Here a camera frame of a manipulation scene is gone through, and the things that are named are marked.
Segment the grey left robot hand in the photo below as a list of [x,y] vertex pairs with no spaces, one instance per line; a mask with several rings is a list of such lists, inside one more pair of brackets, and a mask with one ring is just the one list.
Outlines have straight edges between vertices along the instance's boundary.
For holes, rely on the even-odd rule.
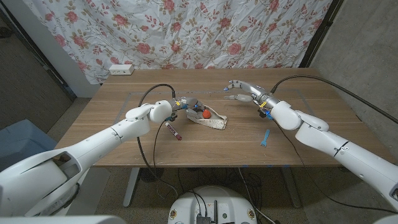
[[192,97],[176,97],[170,103],[172,111],[185,110],[187,116],[198,116],[199,112],[203,112],[205,106],[202,102]]

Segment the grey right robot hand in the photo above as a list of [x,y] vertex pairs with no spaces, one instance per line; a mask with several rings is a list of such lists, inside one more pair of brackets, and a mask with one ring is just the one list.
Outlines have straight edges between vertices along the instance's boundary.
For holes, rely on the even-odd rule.
[[275,98],[272,93],[268,93],[260,86],[250,84],[241,80],[230,80],[229,85],[225,87],[224,91],[229,91],[233,88],[239,88],[244,90],[247,95],[236,94],[226,96],[227,100],[238,100],[242,102],[253,102],[258,105],[260,108],[268,108],[273,109],[280,100]]

